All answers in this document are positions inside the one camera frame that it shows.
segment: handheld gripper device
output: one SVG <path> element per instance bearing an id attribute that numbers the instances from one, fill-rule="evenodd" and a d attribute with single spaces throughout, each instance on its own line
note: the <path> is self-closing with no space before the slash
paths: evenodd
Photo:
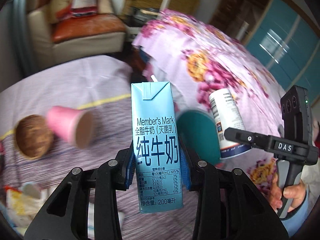
<path id="1" fill-rule="evenodd" d="M 181 178 L 186 189 L 199 196 L 193 240 L 289 239 L 268 201 L 241 169 L 219 170 L 183 141 L 179 145 Z M 24 240 L 89 240 L 90 188 L 95 188 L 95 239 L 122 240 L 116 190 L 129 189 L 135 164 L 131 143 L 99 168 L 73 168 L 33 219 Z M 139 214 L 135 223 L 142 219 L 144 214 Z"/>
<path id="2" fill-rule="evenodd" d="M 318 148 L 312 145 L 312 116 L 308 101 L 308 90 L 293 86 L 280 100 L 284 120 L 284 138 L 252 133 L 228 128 L 224 132 L 227 140 L 251 145 L 274 154 L 278 186 L 297 185 L 304 165 L 315 165 L 318 161 Z M 281 198 L 282 208 L 278 217 L 287 217 L 293 199 Z"/>

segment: pink cup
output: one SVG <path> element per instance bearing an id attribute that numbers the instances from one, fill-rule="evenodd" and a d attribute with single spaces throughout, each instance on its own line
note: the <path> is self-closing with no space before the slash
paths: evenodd
<path id="1" fill-rule="evenodd" d="M 93 135 L 93 116 L 86 110 L 53 106 L 47 113 L 47 125 L 60 138 L 80 149 L 89 145 Z"/>

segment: screw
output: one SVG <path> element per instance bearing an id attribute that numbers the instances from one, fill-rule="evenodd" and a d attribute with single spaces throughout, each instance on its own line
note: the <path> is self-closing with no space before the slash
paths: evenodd
<path id="1" fill-rule="evenodd" d="M 206 161 L 198 161 L 198 165 L 200 167 L 205 167 L 205 166 L 207 166 L 207 162 Z"/>
<path id="2" fill-rule="evenodd" d="M 108 164 L 109 164 L 110 167 L 113 167 L 113 166 L 116 166 L 118 164 L 118 162 L 116 160 L 110 160 L 108 162 Z"/>
<path id="3" fill-rule="evenodd" d="M 77 175 L 77 174 L 79 174 L 80 172 L 81 172 L 81 169 L 78 168 L 78 167 L 72 169 L 72 174 L 73 174 L 73 175 Z"/>
<path id="4" fill-rule="evenodd" d="M 241 169 L 235 169 L 233 172 L 234 172 L 236 175 L 241 175 L 241 174 L 242 174 Z"/>

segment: finger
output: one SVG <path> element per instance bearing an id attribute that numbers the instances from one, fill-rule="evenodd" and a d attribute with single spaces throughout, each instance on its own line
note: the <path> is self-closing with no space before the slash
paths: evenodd
<path id="1" fill-rule="evenodd" d="M 277 184 L 278 182 L 278 174 L 275 172 L 275 174 L 273 175 L 273 178 L 272 178 L 272 184 Z"/>
<path id="2" fill-rule="evenodd" d="M 288 213 L 291 212 L 292 210 L 294 210 L 294 208 L 293 207 L 289 207 Z"/>
<path id="3" fill-rule="evenodd" d="M 273 179 L 272 179 L 272 183 L 271 183 L 271 187 L 270 187 L 270 194 L 273 195 L 276 199 L 280 200 L 282 197 L 282 191 L 278 187 L 277 181 L 278 181 L 278 174 L 275 173 L 273 175 Z"/>
<path id="4" fill-rule="evenodd" d="M 292 207 L 293 209 L 295 209 L 295 208 L 297 208 L 298 206 L 300 206 L 300 205 L 302 204 L 305 196 L 306 196 L 306 190 L 305 190 L 305 189 L 302 189 L 302 190 L 303 190 L 303 193 L 304 193 L 304 194 L 301 195 L 301 197 L 299 197 L 299 198 L 294 198 L 293 201 L 292 201 L 292 203 L 291 203 L 291 207 Z"/>
<path id="5" fill-rule="evenodd" d="M 276 199 L 272 195 L 269 197 L 269 203 L 270 203 L 270 206 L 273 208 L 273 210 L 276 210 L 277 208 L 282 207 L 282 201 Z"/>
<path id="6" fill-rule="evenodd" d="M 280 200 L 282 197 L 281 189 L 277 185 L 271 186 L 270 194 L 273 195 L 277 200 Z"/>
<path id="7" fill-rule="evenodd" d="M 288 186 L 283 190 L 283 196 L 285 198 L 304 199 L 305 195 L 306 186 L 302 180 L 300 180 L 298 185 Z"/>

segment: green plate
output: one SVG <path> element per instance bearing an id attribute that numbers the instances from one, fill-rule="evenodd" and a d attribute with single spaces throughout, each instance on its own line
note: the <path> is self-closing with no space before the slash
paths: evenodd
<path id="1" fill-rule="evenodd" d="M 220 163 L 220 147 L 213 116 L 201 110 L 187 110 L 176 117 L 177 131 L 187 148 L 194 149 L 200 159 Z"/>

